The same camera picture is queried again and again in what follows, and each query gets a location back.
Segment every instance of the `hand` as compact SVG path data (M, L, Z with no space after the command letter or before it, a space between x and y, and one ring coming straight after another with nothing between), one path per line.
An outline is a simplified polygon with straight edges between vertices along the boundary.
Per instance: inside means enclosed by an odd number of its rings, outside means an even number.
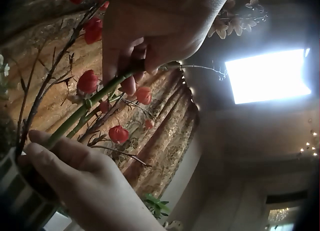
M51 152L39 145L49 134L31 130L29 137L26 159L84 230L164 230L107 155L66 137Z
M111 0L103 20L103 83L145 56L155 74L171 61L194 54L226 0ZM128 95L143 72L121 83Z

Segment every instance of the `gold curtain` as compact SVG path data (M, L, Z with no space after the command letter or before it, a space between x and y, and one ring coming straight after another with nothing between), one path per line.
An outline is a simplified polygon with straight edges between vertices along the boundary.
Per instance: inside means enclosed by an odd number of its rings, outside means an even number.
M38 52L37 47L46 40L39 55L39 61L36 62L26 100L24 112L24 118L26 118L46 75L46 68L52 65L54 50L57 55L69 39L75 23L81 20L82 15L64 16L63 19L56 19L50 24L36 25L0 45L0 52L4 56L7 55L7 58L9 57L9 82L17 86L9 90L9 100L1 101L1 105L5 107L6 112L11 115L15 123L18 120L23 100L19 73L27 82ZM71 104L69 101L63 103L63 101L68 92L69 94L75 93L77 80L81 74L88 69L93 69L99 76L102 74L101 42L87 45L81 36L68 51L69 54L74 53L72 69L74 79L70 80L68 87L65 83L60 83L47 92L34 117L33 129L54 132L78 108L76 104ZM69 58L68 55L65 55L56 68L56 77L65 73L69 67ZM152 89L151 104L142 106L152 115L153 128L145 129L146 116L142 109L128 108L122 102L118 111L109 117L99 129L103 134L108 134L109 129L118 125L119 121L124 128L128 129L129 140L123 145L115 145L111 142L99 144L137 155L139 159L151 165L151 167L142 166L128 156L106 149L101 150L114 159L139 195L144 193L153 193L156 197L161 195L175 174L197 126L198 111L191 102L191 92L186 84L183 84L182 76L183 73L180 70L161 72L155 76L146 74L140 83L141 86L148 86ZM78 138L86 130L87 127L84 126L74 138Z

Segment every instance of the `vase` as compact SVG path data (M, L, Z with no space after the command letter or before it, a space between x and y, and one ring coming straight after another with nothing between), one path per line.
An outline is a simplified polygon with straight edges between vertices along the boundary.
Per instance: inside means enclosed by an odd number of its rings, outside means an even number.
M55 202L39 194L24 178L16 164L15 148L0 157L0 195L6 197L9 212L21 217L27 229L41 229L57 210Z

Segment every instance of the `crystal chandelier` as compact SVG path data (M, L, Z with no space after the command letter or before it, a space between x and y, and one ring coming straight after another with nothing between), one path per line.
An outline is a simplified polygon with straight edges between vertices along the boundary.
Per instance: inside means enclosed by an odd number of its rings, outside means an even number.
M289 208L272 209L269 212L268 220L271 222L279 222L288 215Z

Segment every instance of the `green stem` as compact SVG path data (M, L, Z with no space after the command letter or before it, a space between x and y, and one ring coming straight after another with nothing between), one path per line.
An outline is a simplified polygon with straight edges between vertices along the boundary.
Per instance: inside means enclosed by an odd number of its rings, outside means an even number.
M122 76L113 78L103 89L93 95L90 99L92 105L95 105L99 100L101 100L105 95L110 93L113 88L116 88L125 79L132 76L134 73L144 70L144 60L137 62L134 67L129 67ZM68 131L68 129L77 122L83 115L87 112L86 105L82 105L78 108L48 139L45 147L51 149L59 138Z
M98 111L99 107L96 107L87 116L80 118L77 126L74 127L74 129L67 135L67 137L69 139L72 138L93 116L95 116Z

